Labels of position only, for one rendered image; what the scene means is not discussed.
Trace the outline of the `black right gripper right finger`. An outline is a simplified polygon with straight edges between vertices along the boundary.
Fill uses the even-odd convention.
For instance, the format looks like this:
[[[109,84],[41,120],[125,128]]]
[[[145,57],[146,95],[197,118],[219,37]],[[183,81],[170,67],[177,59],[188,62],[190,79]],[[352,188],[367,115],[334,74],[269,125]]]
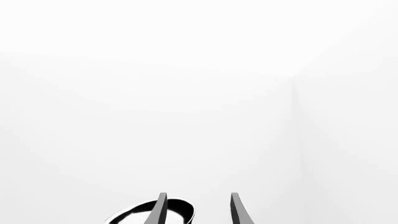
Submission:
[[[230,209],[233,224],[254,224],[237,192],[231,193]]]

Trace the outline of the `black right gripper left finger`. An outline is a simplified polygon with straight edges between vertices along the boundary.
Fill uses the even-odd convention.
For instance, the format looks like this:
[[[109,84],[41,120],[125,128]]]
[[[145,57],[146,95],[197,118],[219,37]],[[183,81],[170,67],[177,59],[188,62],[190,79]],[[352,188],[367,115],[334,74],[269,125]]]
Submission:
[[[159,197],[144,224],[165,224],[168,210],[168,198],[165,192]]]

